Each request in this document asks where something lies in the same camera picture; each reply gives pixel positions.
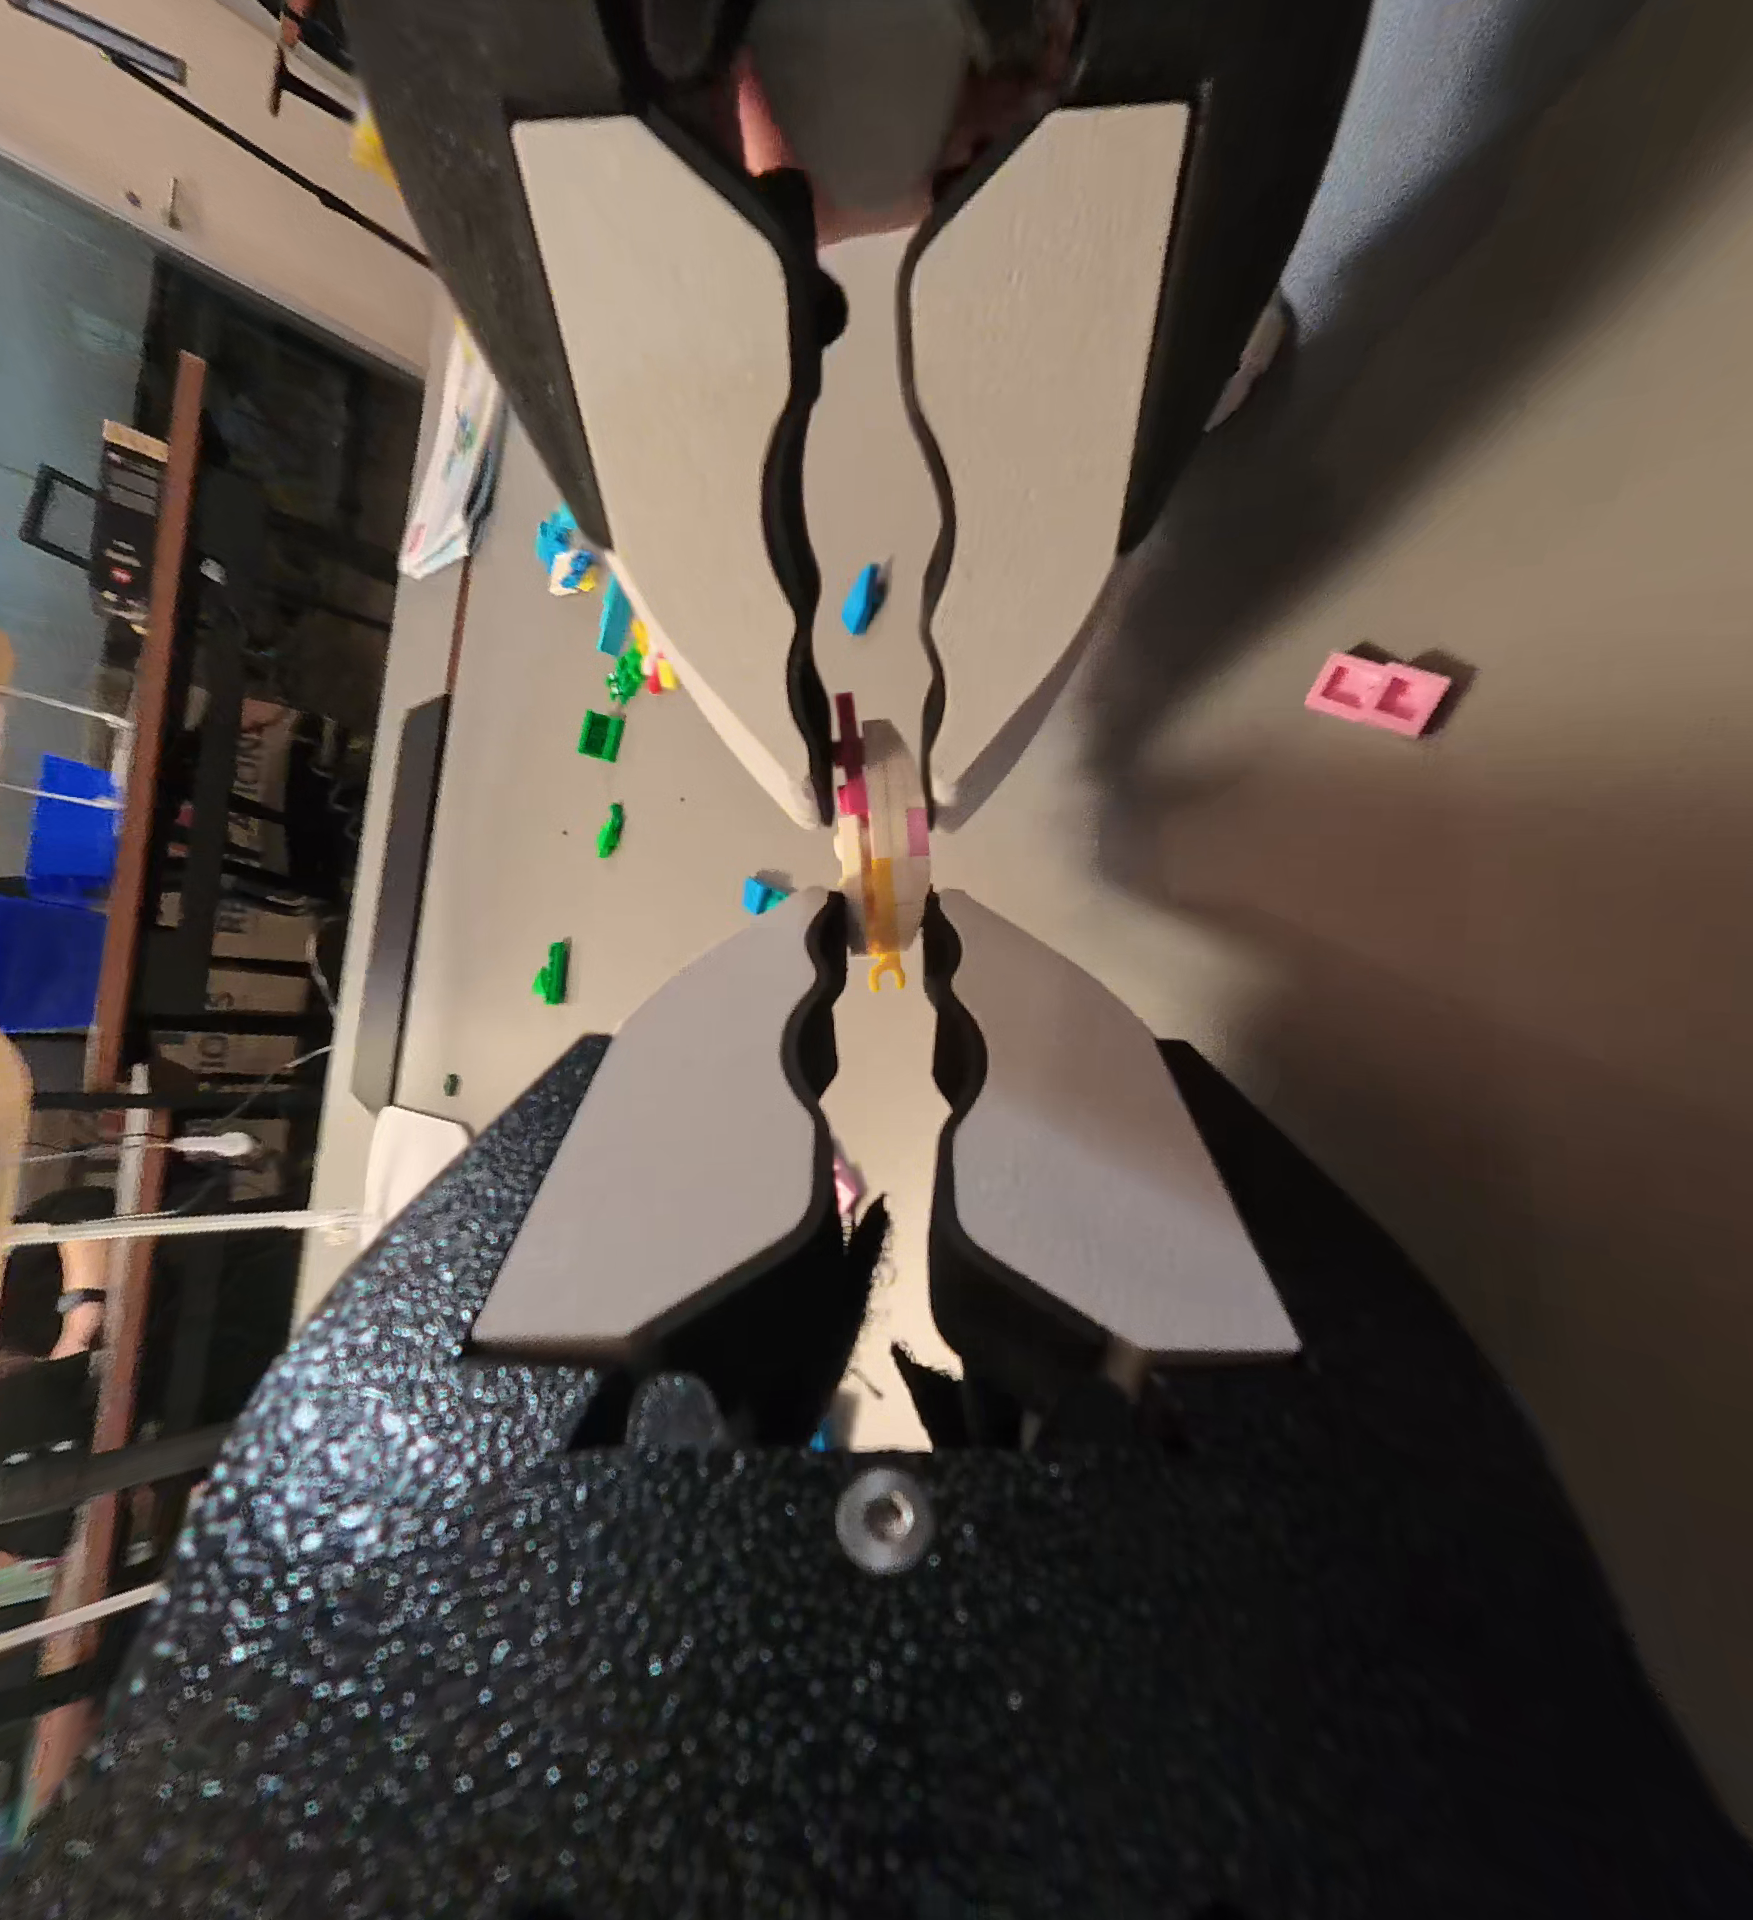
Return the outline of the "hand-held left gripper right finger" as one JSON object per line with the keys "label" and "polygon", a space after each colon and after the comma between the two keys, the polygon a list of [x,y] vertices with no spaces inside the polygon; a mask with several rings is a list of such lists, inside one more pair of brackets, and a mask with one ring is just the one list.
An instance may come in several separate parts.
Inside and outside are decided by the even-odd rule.
{"label": "hand-held left gripper right finger", "polygon": [[1096,1349],[1142,1364],[1274,1360],[1299,1332],[1150,1024],[1072,959],[960,887],[922,937],[956,1039],[939,1196],[956,1247]]}

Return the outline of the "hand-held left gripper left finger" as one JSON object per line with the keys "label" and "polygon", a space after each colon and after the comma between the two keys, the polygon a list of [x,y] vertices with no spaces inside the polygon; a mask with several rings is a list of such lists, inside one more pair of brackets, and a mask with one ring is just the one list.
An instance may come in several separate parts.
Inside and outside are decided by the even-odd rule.
{"label": "hand-held left gripper left finger", "polygon": [[794,891],[609,1039],[477,1317],[485,1354],[631,1364],[813,1317],[847,1253],[824,1115],[847,899]]}

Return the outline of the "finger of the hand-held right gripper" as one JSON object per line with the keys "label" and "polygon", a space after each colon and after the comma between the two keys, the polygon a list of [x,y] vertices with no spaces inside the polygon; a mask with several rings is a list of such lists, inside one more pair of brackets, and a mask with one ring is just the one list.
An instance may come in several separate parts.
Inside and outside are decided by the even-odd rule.
{"label": "finger of the hand-held right gripper", "polygon": [[903,260],[903,400],[943,511],[919,748],[943,834],[1025,753],[1117,558],[1190,118],[1048,112],[958,177]]}
{"label": "finger of the hand-held right gripper", "polygon": [[520,122],[510,144],[615,576],[738,764],[824,828],[806,451],[847,310],[809,180],[748,177],[661,115]]}

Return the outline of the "white pink yellow lego assembly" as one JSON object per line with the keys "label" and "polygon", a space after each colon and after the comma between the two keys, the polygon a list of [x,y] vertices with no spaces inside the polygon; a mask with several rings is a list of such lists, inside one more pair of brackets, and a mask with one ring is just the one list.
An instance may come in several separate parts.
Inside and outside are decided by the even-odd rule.
{"label": "white pink yellow lego assembly", "polygon": [[930,809],[915,757],[887,720],[862,722],[854,694],[835,695],[837,859],[848,946],[870,991],[903,991],[903,959],[934,893]]}

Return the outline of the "lego instruction booklet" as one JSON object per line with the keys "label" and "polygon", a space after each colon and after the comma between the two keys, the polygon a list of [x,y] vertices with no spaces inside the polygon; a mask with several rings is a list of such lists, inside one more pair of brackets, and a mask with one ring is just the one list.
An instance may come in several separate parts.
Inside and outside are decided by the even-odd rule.
{"label": "lego instruction booklet", "polygon": [[407,580],[426,580],[473,555],[500,468],[504,391],[462,320],[454,326],[438,403],[398,545]]}

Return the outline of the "pile of mixed lego pieces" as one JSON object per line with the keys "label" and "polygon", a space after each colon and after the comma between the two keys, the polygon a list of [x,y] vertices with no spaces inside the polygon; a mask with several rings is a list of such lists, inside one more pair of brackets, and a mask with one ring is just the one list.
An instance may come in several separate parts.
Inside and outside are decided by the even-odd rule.
{"label": "pile of mixed lego pieces", "polygon": [[603,687],[615,707],[631,703],[641,690],[673,694],[683,687],[631,595],[613,565],[589,545],[568,506],[541,520],[537,565],[554,596],[582,596],[598,607],[593,648],[606,660]]}

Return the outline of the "pink lego plate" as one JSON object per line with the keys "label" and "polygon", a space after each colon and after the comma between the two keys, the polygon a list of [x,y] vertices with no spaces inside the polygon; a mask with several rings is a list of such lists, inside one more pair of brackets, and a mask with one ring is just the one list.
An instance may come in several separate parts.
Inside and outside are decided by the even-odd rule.
{"label": "pink lego plate", "polygon": [[1453,694],[1453,676],[1433,666],[1333,653],[1314,676],[1303,707],[1393,738],[1428,738]]}

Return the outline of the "person's right hand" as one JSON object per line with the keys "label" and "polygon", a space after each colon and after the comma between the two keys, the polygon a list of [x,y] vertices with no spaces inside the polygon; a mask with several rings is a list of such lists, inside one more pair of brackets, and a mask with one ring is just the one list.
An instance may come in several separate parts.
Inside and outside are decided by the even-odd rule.
{"label": "person's right hand", "polygon": [[797,243],[816,249],[816,199],[813,182],[800,169],[789,135],[778,126],[761,69],[744,50],[735,60],[735,118],[740,136],[740,162],[758,192],[789,221]]}

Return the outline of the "dark metal shelf rack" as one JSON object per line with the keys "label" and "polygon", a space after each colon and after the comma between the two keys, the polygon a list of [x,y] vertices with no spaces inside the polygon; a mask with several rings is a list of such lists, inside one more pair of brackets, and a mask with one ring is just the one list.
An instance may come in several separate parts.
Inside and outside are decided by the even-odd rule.
{"label": "dark metal shelf rack", "polygon": [[[170,1119],[157,1214],[294,1209],[314,1196],[422,384],[161,260],[128,429],[166,446],[178,350],[208,387],[128,1023],[146,1091],[128,1105]],[[107,613],[128,710],[143,618]],[[115,1105],[86,1078],[51,1097],[111,1143]]]}

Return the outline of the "white rod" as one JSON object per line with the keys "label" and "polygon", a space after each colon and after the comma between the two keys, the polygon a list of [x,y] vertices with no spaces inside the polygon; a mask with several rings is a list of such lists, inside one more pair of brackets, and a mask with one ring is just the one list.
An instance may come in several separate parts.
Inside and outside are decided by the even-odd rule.
{"label": "white rod", "polygon": [[162,1580],[149,1580],[93,1605],[83,1605],[78,1609],[58,1614],[58,1616],[46,1616],[34,1623],[22,1623],[15,1629],[0,1633],[0,1658],[32,1647],[32,1646],[46,1646],[46,1641],[58,1641],[66,1634],[80,1634],[91,1626],[101,1626],[108,1618],[117,1618],[125,1614],[143,1609],[152,1600],[162,1600],[170,1595],[170,1587]]}
{"label": "white rod", "polygon": [[317,1234],[329,1244],[356,1244],[361,1234],[357,1209],[234,1209],[234,1214],[111,1214],[107,1221],[32,1221],[10,1224],[8,1253],[29,1247],[63,1244],[134,1244],[178,1236],[237,1236],[237,1234]]}

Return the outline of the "small blue bin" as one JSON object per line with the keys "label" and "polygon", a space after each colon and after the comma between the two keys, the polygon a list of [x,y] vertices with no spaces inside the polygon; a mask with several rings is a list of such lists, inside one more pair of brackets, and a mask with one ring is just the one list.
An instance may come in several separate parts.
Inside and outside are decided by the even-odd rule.
{"label": "small blue bin", "polygon": [[115,877],[117,778],[107,765],[46,753],[27,841],[27,887],[49,901],[97,901]]}

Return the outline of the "large blue bin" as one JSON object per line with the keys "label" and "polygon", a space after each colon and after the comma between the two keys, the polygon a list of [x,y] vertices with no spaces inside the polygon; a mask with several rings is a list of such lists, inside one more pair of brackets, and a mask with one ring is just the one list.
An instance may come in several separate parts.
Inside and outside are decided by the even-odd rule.
{"label": "large blue bin", "polygon": [[0,899],[0,1031],[80,1031],[97,1018],[107,912]]}

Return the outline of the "clear acrylic holder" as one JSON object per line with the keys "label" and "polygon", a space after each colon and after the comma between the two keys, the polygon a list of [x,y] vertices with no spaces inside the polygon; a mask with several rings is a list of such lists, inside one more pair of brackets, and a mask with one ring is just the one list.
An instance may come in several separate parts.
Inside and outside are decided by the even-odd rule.
{"label": "clear acrylic holder", "polygon": [[0,794],[123,815],[134,745],[125,713],[0,684]]}

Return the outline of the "brown shelf post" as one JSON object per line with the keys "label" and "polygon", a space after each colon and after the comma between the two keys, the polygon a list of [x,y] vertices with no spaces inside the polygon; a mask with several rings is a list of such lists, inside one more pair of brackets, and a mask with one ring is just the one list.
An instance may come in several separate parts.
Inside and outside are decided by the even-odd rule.
{"label": "brown shelf post", "polygon": [[[152,534],[149,607],[143,618],[141,660],[134,670],[134,703],[128,710],[134,729],[128,772],[123,778],[125,804],[117,859],[107,908],[97,1023],[86,1049],[83,1089],[117,1100],[117,1218],[152,1214],[162,1190],[161,1148],[166,1143],[170,1119],[152,1109],[128,1105],[131,1091],[146,1091],[146,1071],[128,1066],[128,1023],[134,1015],[141,946],[146,928],[143,908],[149,901],[149,856],[157,850],[157,788],[176,663],[176,633],[188,596],[188,534],[196,475],[202,463],[203,387],[208,362],[199,350],[178,350],[170,405],[170,463]],[[97,1360],[93,1460],[101,1464],[107,1454],[117,1454],[128,1445],[134,1425],[152,1239],[83,1239],[78,1248],[107,1256],[101,1275],[111,1288],[101,1320],[101,1349],[91,1354]]]}

